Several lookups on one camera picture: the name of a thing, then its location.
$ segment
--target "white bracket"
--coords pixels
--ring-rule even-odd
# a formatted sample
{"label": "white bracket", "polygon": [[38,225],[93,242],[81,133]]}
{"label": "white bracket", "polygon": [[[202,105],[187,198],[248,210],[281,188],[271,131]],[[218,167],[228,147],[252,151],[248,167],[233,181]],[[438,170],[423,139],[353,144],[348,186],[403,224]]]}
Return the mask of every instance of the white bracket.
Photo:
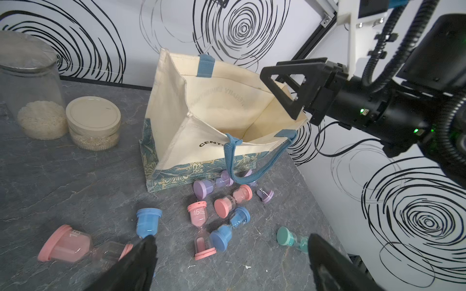
{"label": "white bracket", "polygon": [[356,71],[356,62],[366,58],[367,53],[377,43],[375,36],[382,31],[387,20],[387,12],[358,18],[360,0],[340,0],[338,2],[337,25],[349,24],[348,38],[348,80]]}
{"label": "white bracket", "polygon": [[327,25],[329,25],[331,20],[332,19],[330,18],[330,16],[326,15],[325,18],[321,21],[321,25],[323,27],[327,27]]}

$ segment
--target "blue strap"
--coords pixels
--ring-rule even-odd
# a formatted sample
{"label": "blue strap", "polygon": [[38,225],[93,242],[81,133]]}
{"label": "blue strap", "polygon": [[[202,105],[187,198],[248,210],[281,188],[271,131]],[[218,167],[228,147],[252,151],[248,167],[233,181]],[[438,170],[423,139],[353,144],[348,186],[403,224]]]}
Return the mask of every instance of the blue strap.
{"label": "blue strap", "polygon": [[291,130],[291,129],[284,129],[281,130],[279,133],[277,133],[275,136],[276,137],[287,137],[287,141],[284,142],[280,148],[277,150],[277,153],[275,154],[274,157],[272,157],[267,164],[262,167],[261,169],[257,170],[255,173],[253,173],[250,176],[247,177],[237,177],[235,176],[233,172],[234,168],[234,151],[236,149],[236,146],[239,146],[240,144],[243,143],[243,140],[237,139],[236,137],[233,137],[229,134],[226,134],[228,138],[230,139],[230,142],[227,142],[223,146],[223,151],[225,152],[225,164],[226,164],[226,170],[230,177],[233,179],[238,184],[248,184],[254,181],[257,181],[259,178],[261,178],[265,172],[270,169],[275,163],[275,161],[282,155],[282,153],[293,143],[294,139],[297,136],[297,131],[296,130]]}
{"label": "blue strap", "polygon": [[215,59],[208,54],[199,55],[199,66],[197,77],[212,78]]}

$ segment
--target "rice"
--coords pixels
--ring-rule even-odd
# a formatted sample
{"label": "rice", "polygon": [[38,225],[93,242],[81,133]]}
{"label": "rice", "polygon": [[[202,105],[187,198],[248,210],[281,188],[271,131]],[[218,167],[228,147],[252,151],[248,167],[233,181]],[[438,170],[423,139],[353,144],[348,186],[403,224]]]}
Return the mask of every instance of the rice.
{"label": "rice", "polygon": [[53,101],[34,101],[18,111],[18,124],[30,138],[52,140],[68,131],[65,109]]}
{"label": "rice", "polygon": [[82,149],[105,150],[117,145],[120,139],[120,131],[105,137],[89,137],[77,134],[73,129],[69,129],[69,134],[73,142]]}

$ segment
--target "screw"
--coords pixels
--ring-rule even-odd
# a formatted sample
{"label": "screw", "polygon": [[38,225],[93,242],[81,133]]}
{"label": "screw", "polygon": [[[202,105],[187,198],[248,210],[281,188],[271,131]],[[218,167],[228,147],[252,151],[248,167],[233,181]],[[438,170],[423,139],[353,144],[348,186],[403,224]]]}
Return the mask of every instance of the screw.
{"label": "screw", "polygon": [[377,25],[377,24],[382,24],[384,22],[384,18],[379,18],[377,19],[376,21],[374,21],[374,25]]}

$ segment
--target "wallpaper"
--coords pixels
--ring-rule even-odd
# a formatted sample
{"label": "wallpaper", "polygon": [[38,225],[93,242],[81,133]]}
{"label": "wallpaper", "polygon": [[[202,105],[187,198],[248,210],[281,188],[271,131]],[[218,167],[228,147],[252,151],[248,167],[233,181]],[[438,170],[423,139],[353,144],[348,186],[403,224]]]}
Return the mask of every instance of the wallpaper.
{"label": "wallpaper", "polygon": [[288,153],[346,251],[360,255],[387,290],[464,290],[466,189],[413,145],[387,158],[371,136],[338,125],[306,124]]}
{"label": "wallpaper", "polygon": [[50,44],[61,75],[148,87],[161,48],[209,54],[259,73],[290,60],[320,21],[305,0],[2,0],[0,5],[0,28]]}

